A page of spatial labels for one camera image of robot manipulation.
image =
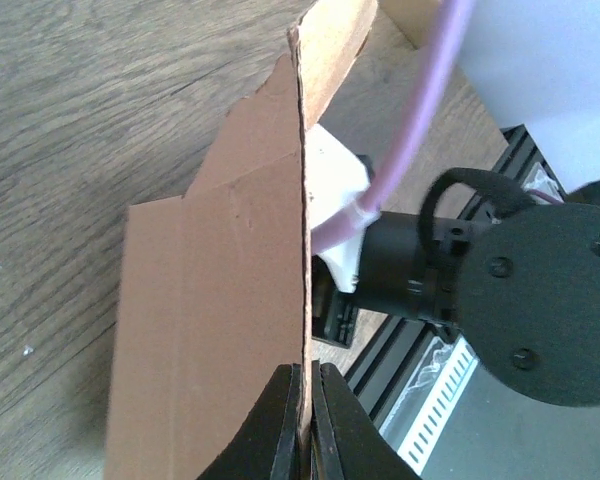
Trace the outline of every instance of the torn cardboard edge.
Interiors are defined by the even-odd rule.
[[[346,78],[376,9],[314,3],[289,31],[291,54],[231,109],[186,194],[131,208],[105,478],[196,478],[285,363],[304,367],[308,446],[304,132]]]

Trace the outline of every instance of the pink hose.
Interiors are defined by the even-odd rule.
[[[423,52],[416,84],[405,108],[404,121],[395,132],[384,162],[353,208],[340,210],[311,231],[313,254],[324,252],[366,228],[377,218],[382,204],[400,184],[442,100],[474,3],[475,0],[443,1]]]

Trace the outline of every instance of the wood grain surface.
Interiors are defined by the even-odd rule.
[[[225,112],[266,78],[308,4],[0,2],[0,479],[101,477],[127,208],[184,193]],[[410,47],[378,22],[325,116],[373,155],[390,131],[354,130],[390,122],[386,92],[404,94],[412,78],[400,74]],[[464,93],[442,115],[467,114],[482,136],[464,139],[464,153],[495,161],[497,129],[466,82],[454,88]],[[454,125],[461,137],[466,124]],[[431,148],[423,155],[454,153]],[[374,331],[362,324],[359,345]]]

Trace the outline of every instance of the black disc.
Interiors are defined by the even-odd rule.
[[[531,398],[600,404],[600,207],[526,210],[475,242],[458,323],[485,367]]]

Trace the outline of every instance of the wooden floor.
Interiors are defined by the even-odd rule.
[[[0,2],[0,479],[101,477],[127,207],[184,193],[309,3]],[[378,22],[323,120],[375,156],[415,68]],[[432,167],[418,164],[393,208],[414,209],[436,159],[493,163],[504,145],[459,75],[435,132]],[[352,352],[316,356],[346,370],[379,324],[368,315]]]

